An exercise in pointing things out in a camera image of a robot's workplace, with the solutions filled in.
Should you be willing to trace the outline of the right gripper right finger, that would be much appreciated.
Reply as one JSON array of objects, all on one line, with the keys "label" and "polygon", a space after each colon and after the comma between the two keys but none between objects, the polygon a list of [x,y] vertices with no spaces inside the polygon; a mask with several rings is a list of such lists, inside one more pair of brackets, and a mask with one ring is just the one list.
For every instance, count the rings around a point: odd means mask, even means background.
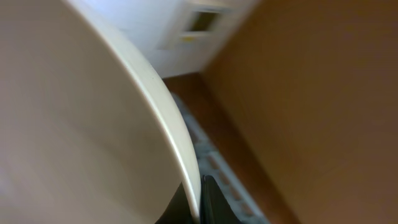
[{"label": "right gripper right finger", "polygon": [[211,175],[201,177],[201,224],[242,224]]}]

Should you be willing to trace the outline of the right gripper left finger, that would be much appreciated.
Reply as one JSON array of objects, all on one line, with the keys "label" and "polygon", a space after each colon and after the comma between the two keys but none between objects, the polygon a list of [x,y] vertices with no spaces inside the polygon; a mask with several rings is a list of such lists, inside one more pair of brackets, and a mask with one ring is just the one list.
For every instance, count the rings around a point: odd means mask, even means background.
[{"label": "right gripper left finger", "polygon": [[193,224],[187,196],[180,184],[164,213],[155,224]]}]

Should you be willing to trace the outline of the large cream bowl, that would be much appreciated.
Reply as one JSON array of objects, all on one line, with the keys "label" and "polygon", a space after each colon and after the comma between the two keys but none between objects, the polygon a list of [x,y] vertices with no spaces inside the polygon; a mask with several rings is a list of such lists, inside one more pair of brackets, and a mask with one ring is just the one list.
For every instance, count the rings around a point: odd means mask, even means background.
[{"label": "large cream bowl", "polygon": [[1,222],[200,221],[187,127],[140,51],[83,1],[1,2]]}]

